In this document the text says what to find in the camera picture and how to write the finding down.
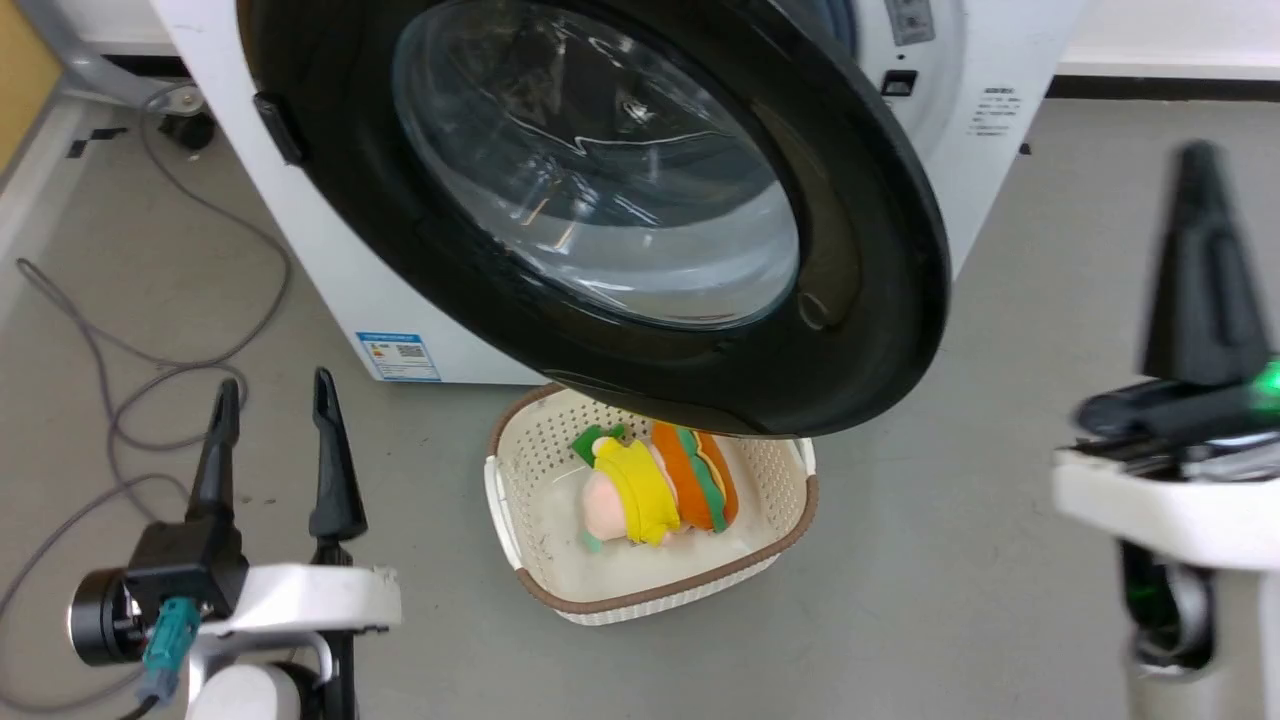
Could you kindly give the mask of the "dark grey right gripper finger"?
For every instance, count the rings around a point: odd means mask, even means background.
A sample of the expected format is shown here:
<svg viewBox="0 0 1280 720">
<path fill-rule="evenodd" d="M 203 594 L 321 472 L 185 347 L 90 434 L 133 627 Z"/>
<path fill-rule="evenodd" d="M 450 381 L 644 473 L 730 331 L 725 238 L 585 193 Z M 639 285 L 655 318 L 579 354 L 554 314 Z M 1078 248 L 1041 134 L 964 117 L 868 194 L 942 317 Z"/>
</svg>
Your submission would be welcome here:
<svg viewBox="0 0 1280 720">
<path fill-rule="evenodd" d="M 1174 163 L 1143 373 L 1189 386 L 1242 386 L 1260 375 L 1271 356 L 1220 149 L 1190 141 Z"/>
</svg>

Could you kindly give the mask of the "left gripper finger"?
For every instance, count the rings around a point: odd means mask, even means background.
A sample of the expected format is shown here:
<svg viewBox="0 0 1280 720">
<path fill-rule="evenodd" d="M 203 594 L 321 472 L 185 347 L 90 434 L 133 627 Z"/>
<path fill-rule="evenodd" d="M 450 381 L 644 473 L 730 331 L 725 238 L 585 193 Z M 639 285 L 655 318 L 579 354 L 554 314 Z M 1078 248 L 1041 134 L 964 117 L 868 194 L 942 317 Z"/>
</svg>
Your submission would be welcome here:
<svg viewBox="0 0 1280 720">
<path fill-rule="evenodd" d="M 308 518 L 315 539 L 310 562 L 315 566 L 352 566 L 344 542 L 369 530 L 364 500 L 349 448 L 333 374 L 319 366 L 314 374 L 314 424 L 317 429 L 317 493 Z"/>
<path fill-rule="evenodd" d="M 224 379 L 218 388 L 189 493 L 186 520 L 233 518 L 234 448 L 241 437 L 239 384 Z"/>
</svg>

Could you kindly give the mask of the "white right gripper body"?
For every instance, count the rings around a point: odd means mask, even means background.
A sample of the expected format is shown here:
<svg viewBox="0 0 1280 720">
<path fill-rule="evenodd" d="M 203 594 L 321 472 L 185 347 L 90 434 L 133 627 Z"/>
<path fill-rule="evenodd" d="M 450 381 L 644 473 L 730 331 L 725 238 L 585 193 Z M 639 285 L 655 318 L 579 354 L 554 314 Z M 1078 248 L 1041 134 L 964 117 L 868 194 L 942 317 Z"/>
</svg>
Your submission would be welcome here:
<svg viewBox="0 0 1280 720">
<path fill-rule="evenodd" d="M 1201 568 L 1280 571 L 1280 378 L 1147 380 L 1084 400 L 1053 455 L 1066 518 Z"/>
</svg>

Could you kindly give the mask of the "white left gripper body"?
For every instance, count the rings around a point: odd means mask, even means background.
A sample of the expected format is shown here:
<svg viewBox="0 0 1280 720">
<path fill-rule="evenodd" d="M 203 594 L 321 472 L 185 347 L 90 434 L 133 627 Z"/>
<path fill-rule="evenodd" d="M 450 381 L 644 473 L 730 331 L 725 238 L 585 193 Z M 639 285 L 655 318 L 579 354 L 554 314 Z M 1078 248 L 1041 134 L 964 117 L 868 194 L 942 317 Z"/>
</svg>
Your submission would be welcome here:
<svg viewBox="0 0 1280 720">
<path fill-rule="evenodd" d="M 202 624 L 198 638 L 380 632 L 402 621 L 401 584 L 389 568 L 273 564 L 251 568 L 232 615 Z"/>
</svg>

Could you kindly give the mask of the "black round washer door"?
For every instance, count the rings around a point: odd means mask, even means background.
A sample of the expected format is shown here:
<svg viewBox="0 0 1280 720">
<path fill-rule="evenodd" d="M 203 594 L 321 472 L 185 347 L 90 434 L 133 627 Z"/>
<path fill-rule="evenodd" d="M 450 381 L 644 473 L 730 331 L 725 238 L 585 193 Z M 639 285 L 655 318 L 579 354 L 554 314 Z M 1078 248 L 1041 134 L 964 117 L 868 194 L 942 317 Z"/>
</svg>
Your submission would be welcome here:
<svg viewBox="0 0 1280 720">
<path fill-rule="evenodd" d="M 285 156 L 419 296 L 591 398 L 824 436 L 945 332 L 943 218 L 787 0 L 238 0 Z"/>
</svg>

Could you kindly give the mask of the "white front-load washing machine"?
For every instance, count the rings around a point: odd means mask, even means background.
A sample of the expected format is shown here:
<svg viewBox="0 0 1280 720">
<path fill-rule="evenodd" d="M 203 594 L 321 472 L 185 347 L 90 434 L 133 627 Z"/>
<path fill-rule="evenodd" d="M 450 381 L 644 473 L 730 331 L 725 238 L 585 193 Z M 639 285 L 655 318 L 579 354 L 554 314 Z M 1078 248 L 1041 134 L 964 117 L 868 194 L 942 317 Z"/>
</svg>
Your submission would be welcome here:
<svg viewBox="0 0 1280 720">
<path fill-rule="evenodd" d="M 1091 0 L 781 0 L 872 81 L 940 202 L 959 275 Z M 440 383 L 540 377 L 449 320 L 367 249 L 253 109 L 250 14 L 269 0 L 150 0 L 291 250 L 361 356 L 357 332 L 420 334 Z"/>
</svg>

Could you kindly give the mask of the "blue energy label sticker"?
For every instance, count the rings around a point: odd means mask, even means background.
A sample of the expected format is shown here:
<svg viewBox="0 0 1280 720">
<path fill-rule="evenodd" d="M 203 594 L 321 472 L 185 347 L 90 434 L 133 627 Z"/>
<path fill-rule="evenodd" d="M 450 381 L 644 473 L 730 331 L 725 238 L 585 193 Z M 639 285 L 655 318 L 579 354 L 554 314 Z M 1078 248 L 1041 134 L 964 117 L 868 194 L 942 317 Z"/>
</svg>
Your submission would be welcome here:
<svg viewBox="0 0 1280 720">
<path fill-rule="evenodd" d="M 440 383 L 442 374 L 420 334 L 357 332 L 372 377 L 393 383 Z"/>
</svg>

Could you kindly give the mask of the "pink doll yellow shirt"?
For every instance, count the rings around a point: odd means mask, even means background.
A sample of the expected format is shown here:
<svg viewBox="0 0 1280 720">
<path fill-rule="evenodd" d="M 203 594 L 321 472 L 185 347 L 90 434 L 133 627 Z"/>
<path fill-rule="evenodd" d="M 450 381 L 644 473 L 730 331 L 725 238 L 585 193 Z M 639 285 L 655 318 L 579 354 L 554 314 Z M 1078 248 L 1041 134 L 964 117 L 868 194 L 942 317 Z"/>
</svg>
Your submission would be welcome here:
<svg viewBox="0 0 1280 720">
<path fill-rule="evenodd" d="M 580 491 L 582 542 L 598 553 L 627 541 L 659 547 L 682 528 L 677 495 L 653 447 L 627 441 L 626 427 L 590 425 L 571 445 L 590 474 Z"/>
</svg>

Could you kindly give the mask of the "cream perforated laundry basket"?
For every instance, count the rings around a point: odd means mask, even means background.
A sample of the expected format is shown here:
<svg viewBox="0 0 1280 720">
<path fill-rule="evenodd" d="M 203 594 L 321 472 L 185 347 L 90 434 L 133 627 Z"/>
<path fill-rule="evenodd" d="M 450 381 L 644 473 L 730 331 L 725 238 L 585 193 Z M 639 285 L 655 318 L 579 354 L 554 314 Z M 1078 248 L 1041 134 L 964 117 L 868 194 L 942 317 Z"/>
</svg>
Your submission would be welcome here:
<svg viewBox="0 0 1280 720">
<path fill-rule="evenodd" d="M 723 437 L 741 512 L 721 534 L 695 530 L 660 547 L 584 538 L 579 498 L 588 464 L 572 451 L 589 427 L 646 437 L 650 421 L 548 384 L 530 389 L 495 423 L 484 487 L 506 561 L 521 585 L 563 619 L 602 626 L 704 600 L 755 577 L 806 533 L 817 514 L 810 439 Z"/>
</svg>

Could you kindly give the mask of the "black caster wheel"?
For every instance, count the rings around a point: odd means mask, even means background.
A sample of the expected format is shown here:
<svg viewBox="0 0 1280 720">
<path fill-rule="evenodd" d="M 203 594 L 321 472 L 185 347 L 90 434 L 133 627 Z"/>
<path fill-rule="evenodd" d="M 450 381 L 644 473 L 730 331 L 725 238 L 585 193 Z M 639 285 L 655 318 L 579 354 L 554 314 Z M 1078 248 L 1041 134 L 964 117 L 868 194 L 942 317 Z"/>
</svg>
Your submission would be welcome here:
<svg viewBox="0 0 1280 720">
<path fill-rule="evenodd" d="M 214 141 L 218 123 L 206 111 L 187 117 L 170 114 L 160 120 L 157 131 L 187 152 L 201 152 Z"/>
</svg>

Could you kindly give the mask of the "orange green hot dog plush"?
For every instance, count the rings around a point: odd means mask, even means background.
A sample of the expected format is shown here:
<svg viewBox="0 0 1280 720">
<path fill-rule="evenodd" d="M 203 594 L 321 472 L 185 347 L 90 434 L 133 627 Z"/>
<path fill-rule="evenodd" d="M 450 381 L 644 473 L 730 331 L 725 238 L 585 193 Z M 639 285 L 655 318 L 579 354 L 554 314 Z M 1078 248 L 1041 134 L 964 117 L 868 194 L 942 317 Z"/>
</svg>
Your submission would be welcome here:
<svg viewBox="0 0 1280 720">
<path fill-rule="evenodd" d="M 739 492 L 716 437 L 654 421 L 650 446 L 675 488 L 681 523 L 712 533 L 728 530 L 739 515 Z"/>
</svg>

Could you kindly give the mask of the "grey curved pipe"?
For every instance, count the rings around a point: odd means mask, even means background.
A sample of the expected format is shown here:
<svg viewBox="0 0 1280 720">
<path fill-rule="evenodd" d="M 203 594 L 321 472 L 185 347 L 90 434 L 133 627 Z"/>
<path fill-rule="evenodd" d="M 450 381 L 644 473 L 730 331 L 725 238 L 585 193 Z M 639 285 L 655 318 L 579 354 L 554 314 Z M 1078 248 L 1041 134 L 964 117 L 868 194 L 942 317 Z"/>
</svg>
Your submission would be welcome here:
<svg viewBox="0 0 1280 720">
<path fill-rule="evenodd" d="M 109 61 L 82 40 L 54 0 L 14 0 L 50 53 L 60 61 L 67 92 L 96 102 L 110 102 L 143 113 L 196 117 L 207 109 L 192 82 L 164 83 L 137 76 Z"/>
</svg>

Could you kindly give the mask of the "wooden panel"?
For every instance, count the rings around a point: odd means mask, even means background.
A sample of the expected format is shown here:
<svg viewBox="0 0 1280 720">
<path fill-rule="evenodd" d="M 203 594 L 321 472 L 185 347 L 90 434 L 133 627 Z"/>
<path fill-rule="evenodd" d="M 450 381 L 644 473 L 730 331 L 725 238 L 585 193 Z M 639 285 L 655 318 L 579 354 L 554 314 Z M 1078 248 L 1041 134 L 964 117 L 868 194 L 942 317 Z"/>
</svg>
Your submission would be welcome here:
<svg viewBox="0 0 1280 720">
<path fill-rule="evenodd" d="M 61 74 L 17 0 L 0 0 L 0 176 L 40 118 Z"/>
</svg>

